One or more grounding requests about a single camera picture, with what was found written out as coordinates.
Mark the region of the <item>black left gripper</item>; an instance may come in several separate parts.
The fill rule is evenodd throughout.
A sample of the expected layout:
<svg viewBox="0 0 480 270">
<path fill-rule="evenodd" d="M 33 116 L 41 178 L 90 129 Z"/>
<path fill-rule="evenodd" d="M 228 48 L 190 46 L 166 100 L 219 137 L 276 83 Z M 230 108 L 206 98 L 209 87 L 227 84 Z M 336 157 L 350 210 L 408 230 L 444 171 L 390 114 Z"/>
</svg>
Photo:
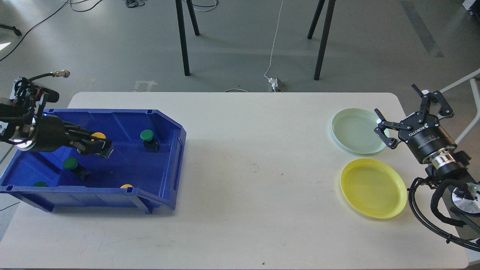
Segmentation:
<svg viewBox="0 0 480 270">
<path fill-rule="evenodd" d="M 94 131 L 65 122 L 54 115 L 46 115 L 36 119 L 36 136 L 16 147 L 23 152 L 54 152 L 60 147 L 73 147 L 83 156 L 98 155 L 109 158 L 114 148 L 112 141 L 91 141 Z"/>
</svg>

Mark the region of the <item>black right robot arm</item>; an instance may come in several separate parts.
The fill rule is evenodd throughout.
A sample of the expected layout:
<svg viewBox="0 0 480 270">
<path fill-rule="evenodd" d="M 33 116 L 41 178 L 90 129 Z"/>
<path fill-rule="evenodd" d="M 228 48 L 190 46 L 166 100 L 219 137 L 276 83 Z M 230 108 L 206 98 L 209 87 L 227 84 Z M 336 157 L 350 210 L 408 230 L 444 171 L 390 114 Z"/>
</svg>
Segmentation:
<svg viewBox="0 0 480 270">
<path fill-rule="evenodd" d="M 478 252 L 478 240 L 466 240 L 440 229 L 418 207 L 416 191 L 419 186 L 427 185 L 433 190 L 430 210 L 437 219 L 444 224 L 479 231 L 479 225 L 470 218 L 479 215 L 479 182 L 468 172 L 470 156 L 456 150 L 457 143 L 440 125 L 442 119 L 452 118 L 454 111 L 440 91 L 420 90 L 415 84 L 412 88 L 421 97 L 419 110 L 400 122 L 392 122 L 375 109 L 378 120 L 374 132 L 390 149 L 405 143 L 415 159 L 426 165 L 427 177 L 415 178 L 407 189 L 409 207 L 417 220 L 446 243 Z"/>
</svg>

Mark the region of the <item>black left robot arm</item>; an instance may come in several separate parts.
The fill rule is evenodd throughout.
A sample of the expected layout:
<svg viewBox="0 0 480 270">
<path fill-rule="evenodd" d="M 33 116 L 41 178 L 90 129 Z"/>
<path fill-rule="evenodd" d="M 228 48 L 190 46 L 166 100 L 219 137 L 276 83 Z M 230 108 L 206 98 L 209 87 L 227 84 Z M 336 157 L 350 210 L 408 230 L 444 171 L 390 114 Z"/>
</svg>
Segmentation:
<svg viewBox="0 0 480 270">
<path fill-rule="evenodd" d="M 32 78 L 17 78 L 10 103 L 1 104 L 1 141 L 23 152 L 54 152 L 61 147 L 70 147 L 84 156 L 110 157 L 113 142 L 103 134 L 44 112 L 47 103 L 59 100 L 59 94 L 34 81 L 44 77 L 69 76 L 68 70 L 61 70 Z"/>
</svg>

